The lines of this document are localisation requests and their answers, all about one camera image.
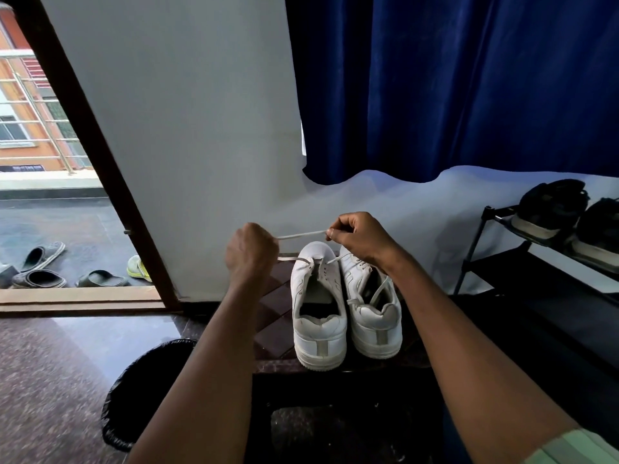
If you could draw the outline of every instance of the garbage bag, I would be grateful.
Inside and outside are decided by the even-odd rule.
[[[103,441],[129,452],[181,373],[197,341],[177,339],[146,352],[123,371],[101,412]]]

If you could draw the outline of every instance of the black shoe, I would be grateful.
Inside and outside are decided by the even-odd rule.
[[[587,202],[589,194],[582,180],[539,184],[524,194],[511,225],[536,239],[550,239],[562,229],[574,227]]]
[[[572,248],[582,256],[619,267],[619,199],[603,198],[584,212]]]

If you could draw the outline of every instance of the light green sleeve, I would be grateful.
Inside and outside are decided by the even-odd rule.
[[[587,430],[572,430],[538,449],[524,464],[619,464],[619,451]]]

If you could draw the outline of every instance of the slipper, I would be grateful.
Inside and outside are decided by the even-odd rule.
[[[93,270],[75,282],[75,286],[77,288],[104,288],[113,286],[127,286],[128,284],[129,281],[126,277],[112,275],[107,270]]]
[[[133,278],[143,278],[152,283],[151,276],[146,271],[140,256],[133,256],[129,259],[127,262],[127,273]]]
[[[56,272],[42,268],[13,277],[14,288],[62,288],[67,281]]]
[[[37,246],[28,253],[19,271],[24,273],[45,268],[51,264],[56,257],[60,256],[65,249],[65,244],[60,241],[52,242],[47,247]]]

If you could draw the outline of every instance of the wooden door frame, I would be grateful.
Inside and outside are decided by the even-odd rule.
[[[84,91],[75,76],[41,0],[1,0],[11,6],[17,23],[41,64],[56,97],[118,213],[125,232],[142,258],[165,310],[182,310],[172,280],[112,156]]]

